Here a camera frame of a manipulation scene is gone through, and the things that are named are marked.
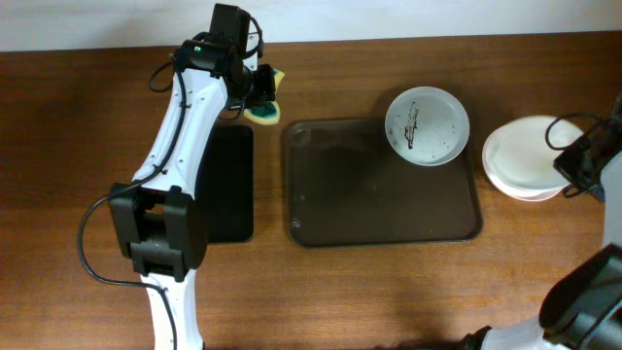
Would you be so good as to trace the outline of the green yellow sponge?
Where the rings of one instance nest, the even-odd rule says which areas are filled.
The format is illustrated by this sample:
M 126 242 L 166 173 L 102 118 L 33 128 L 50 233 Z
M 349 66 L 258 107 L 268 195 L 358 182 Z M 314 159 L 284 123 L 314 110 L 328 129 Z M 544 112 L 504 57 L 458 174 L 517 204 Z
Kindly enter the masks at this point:
M 280 121 L 281 109 L 276 100 L 262 102 L 259 106 L 246 108 L 243 116 L 253 123 L 274 125 Z

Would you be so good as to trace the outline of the white plate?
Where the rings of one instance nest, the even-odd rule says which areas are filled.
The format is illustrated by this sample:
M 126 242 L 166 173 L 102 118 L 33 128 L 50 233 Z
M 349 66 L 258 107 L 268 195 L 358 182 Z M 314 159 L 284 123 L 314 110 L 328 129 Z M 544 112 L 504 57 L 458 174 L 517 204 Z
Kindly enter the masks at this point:
M 553 162 L 583 131 L 568 121 L 551 116 L 530 116 L 509 122 L 493 136 L 492 168 L 499 178 L 519 190 L 552 190 L 569 182 Z

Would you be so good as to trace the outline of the grey plate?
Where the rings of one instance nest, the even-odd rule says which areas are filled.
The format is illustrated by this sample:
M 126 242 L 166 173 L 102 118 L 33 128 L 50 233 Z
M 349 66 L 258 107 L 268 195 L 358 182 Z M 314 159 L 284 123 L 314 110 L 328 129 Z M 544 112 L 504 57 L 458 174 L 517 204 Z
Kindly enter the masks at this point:
M 463 104 L 438 87 L 414 87 L 390 105 L 385 134 L 403 159 L 422 166 L 439 166 L 466 147 L 470 122 Z

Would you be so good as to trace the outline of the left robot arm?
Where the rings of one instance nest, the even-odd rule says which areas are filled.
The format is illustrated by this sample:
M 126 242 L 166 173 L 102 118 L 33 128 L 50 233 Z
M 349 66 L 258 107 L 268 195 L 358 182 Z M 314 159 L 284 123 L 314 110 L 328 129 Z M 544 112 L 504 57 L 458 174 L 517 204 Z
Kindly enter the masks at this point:
M 249 67 L 244 49 L 186 40 L 172 55 L 171 99 L 155 142 L 129 185 L 115 184 L 109 208 L 121 253 L 148 293 L 157 349 L 201 349 L 196 272 L 207 221 L 195 199 L 200 162 L 219 114 L 275 108 L 284 73 Z

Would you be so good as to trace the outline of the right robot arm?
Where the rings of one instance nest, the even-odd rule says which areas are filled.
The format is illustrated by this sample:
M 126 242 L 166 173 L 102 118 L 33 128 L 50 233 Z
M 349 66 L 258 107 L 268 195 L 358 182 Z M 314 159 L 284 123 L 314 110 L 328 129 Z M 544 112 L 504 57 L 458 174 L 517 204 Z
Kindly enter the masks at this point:
M 605 202 L 603 248 L 554 285 L 536 318 L 511 328 L 482 328 L 466 335 L 459 349 L 621 347 L 621 128 L 587 132 L 553 166 L 578 192 Z

